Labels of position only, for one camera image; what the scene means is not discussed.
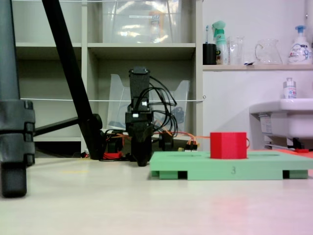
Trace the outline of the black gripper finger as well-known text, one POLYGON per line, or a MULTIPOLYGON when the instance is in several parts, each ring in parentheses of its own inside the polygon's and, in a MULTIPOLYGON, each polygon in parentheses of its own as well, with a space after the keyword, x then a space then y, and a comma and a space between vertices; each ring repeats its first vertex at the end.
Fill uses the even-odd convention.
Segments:
POLYGON ((146 166, 152 156, 152 136, 135 131, 131 140, 131 154, 138 166, 146 166))

